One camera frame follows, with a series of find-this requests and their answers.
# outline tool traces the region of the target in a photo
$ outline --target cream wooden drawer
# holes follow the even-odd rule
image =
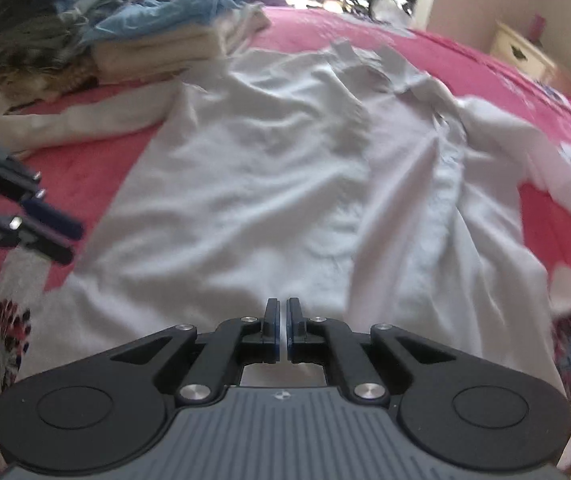
[[[556,63],[504,23],[498,23],[498,26],[490,55],[537,81],[550,82],[557,69]]]

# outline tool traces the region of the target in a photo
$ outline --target gray ribbed panel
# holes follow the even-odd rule
[[[91,480],[495,479],[440,462],[414,447],[386,412],[347,402],[336,388],[230,388],[208,408],[180,412],[145,455]],[[548,466],[511,475],[563,480]],[[13,469],[6,480],[44,480]]]

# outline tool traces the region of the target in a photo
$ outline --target drawer handle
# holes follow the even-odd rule
[[[523,50],[517,46],[510,45],[512,47],[512,55],[516,57],[519,61],[527,61],[527,56],[523,53]]]

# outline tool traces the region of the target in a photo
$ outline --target pink blanket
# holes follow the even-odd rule
[[[443,81],[455,95],[483,97],[531,122],[553,141],[571,144],[571,105],[551,97],[514,69],[477,51],[421,32],[415,33],[414,38],[395,35],[381,27],[355,23],[319,10],[268,8],[266,14],[272,20],[272,27],[259,34],[252,46],[302,52],[324,48],[341,38],[347,38],[358,48],[374,49],[388,44],[419,69]],[[30,112],[57,113],[73,104],[97,102],[126,88],[129,86],[97,88],[67,96],[56,104],[35,105]],[[48,201],[73,211],[86,225],[88,234],[78,243],[77,251],[82,251],[85,240],[156,130],[157,127],[153,127],[118,139],[41,150],[28,159],[27,163],[44,175]],[[525,185],[520,192],[526,245],[542,261],[550,276],[558,266],[571,269],[571,215],[533,186]],[[0,273],[5,256],[0,251]],[[52,266],[46,290],[60,286],[70,270],[72,266]],[[3,340],[8,328],[3,329],[1,325],[0,340]],[[28,342],[25,330],[21,341]],[[11,362],[13,368],[2,370],[7,384],[15,377],[15,355]]]

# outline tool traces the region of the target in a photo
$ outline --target stack of folded clothes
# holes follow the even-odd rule
[[[238,52],[270,21],[248,0],[143,0],[88,30],[101,83],[151,80]]]
[[[133,0],[0,0],[0,94],[54,100],[96,78],[83,35]]]

